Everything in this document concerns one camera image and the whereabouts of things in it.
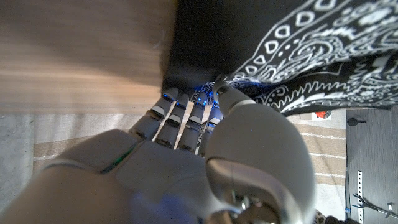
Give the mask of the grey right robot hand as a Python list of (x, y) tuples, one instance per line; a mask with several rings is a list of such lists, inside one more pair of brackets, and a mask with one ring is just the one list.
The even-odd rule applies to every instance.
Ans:
[(296, 129), (223, 81), (218, 113), (195, 146), (206, 98), (179, 127), (186, 97), (171, 88), (129, 130), (93, 136), (43, 166), (2, 223), (311, 223), (315, 175)]

